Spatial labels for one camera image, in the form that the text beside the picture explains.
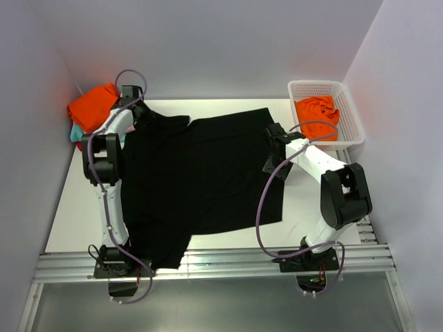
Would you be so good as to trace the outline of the black t shirt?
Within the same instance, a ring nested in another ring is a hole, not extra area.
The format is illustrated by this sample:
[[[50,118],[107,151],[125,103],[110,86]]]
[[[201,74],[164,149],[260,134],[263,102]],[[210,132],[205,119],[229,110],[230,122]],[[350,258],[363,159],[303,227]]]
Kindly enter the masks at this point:
[[[272,123],[268,109],[197,120],[157,114],[127,134],[121,203],[131,253],[155,270],[176,269],[192,236],[253,227]],[[274,179],[260,224],[282,220],[283,195]]]

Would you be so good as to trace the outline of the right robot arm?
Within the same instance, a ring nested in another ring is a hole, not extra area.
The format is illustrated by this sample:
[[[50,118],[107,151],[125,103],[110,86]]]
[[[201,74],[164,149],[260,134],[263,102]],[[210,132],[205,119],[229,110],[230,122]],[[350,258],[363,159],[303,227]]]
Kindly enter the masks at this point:
[[[315,255],[338,244],[338,238],[350,224],[360,221],[372,211],[372,200],[363,167],[346,164],[317,148],[306,138],[283,134],[269,138],[271,154],[263,171],[270,174],[264,186],[255,218],[255,231],[260,247],[269,256],[288,259],[293,254],[275,255],[264,248],[260,237],[260,219],[264,200],[273,179],[286,179],[292,165],[297,165],[320,185],[320,215],[314,231],[305,238],[304,249],[296,254]]]

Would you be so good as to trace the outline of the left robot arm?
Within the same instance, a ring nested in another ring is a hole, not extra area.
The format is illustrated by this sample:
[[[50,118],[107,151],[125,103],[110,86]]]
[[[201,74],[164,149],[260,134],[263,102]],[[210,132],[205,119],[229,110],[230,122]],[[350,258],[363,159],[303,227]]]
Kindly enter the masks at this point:
[[[123,247],[129,241],[120,198],[125,173],[121,138],[139,120],[151,115],[143,101],[118,105],[97,130],[81,140],[83,172],[98,199],[102,245],[108,248]]]

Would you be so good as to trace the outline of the orange folded t shirt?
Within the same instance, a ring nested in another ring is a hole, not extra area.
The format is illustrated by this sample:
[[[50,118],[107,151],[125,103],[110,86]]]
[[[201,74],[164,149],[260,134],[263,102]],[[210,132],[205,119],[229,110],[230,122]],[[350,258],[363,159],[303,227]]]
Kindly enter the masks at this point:
[[[120,97],[115,84],[100,85],[67,106],[70,119],[85,133],[100,128]]]

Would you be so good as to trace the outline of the white plastic basket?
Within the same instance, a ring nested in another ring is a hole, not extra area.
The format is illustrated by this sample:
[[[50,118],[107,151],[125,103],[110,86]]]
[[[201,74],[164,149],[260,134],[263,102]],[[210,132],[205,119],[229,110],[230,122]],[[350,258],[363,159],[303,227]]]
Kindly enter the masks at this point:
[[[334,106],[339,110],[338,139],[336,141],[320,141],[314,144],[323,150],[342,150],[353,145],[360,145],[365,140],[363,125],[358,111],[346,86],[331,80],[293,80],[287,85],[292,115],[296,124],[299,123],[295,102],[321,95],[330,95]]]

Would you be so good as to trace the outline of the orange crumpled t shirt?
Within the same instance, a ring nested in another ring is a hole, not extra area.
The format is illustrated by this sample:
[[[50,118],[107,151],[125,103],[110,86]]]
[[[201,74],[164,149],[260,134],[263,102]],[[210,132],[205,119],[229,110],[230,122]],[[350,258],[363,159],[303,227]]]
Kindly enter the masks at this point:
[[[294,102],[299,122],[306,122],[301,126],[302,134],[313,140],[323,137],[322,141],[337,141],[338,134],[334,133],[337,127],[340,111],[335,107],[331,95],[321,95]]]

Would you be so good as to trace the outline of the teal folded t shirt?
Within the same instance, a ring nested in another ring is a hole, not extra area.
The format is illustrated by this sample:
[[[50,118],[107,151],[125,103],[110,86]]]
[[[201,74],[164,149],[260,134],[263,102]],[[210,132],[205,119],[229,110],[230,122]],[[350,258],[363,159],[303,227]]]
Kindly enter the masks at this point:
[[[71,132],[70,132],[70,140],[71,142],[77,143],[80,142],[84,135],[83,129],[75,122],[72,122]]]

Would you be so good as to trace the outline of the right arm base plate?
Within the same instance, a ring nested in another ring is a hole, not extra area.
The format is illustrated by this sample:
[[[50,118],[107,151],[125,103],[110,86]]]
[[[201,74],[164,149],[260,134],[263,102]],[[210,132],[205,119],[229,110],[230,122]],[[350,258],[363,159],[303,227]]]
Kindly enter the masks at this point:
[[[333,248],[318,254],[309,251],[292,258],[274,258],[271,261],[279,265],[281,273],[327,272],[339,269],[339,260]]]

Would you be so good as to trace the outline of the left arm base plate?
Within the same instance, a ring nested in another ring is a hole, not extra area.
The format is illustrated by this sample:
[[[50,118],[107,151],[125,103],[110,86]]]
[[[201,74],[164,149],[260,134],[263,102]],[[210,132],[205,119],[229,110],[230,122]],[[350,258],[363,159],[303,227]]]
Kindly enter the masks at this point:
[[[95,279],[115,279],[155,276],[141,264],[128,257],[117,248],[95,245],[88,247],[89,256],[95,261],[93,277]]]

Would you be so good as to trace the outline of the aluminium mounting rail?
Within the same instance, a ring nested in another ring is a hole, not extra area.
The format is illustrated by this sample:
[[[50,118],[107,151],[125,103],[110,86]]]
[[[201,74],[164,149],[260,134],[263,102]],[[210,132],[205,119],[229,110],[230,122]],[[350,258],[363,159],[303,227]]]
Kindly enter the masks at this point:
[[[136,277],[98,278],[86,252],[42,255],[32,283],[134,282]],[[352,245],[345,249],[343,273],[392,272],[396,266],[387,245]],[[191,250],[179,269],[159,269],[155,280],[282,276],[279,266],[260,249]]]

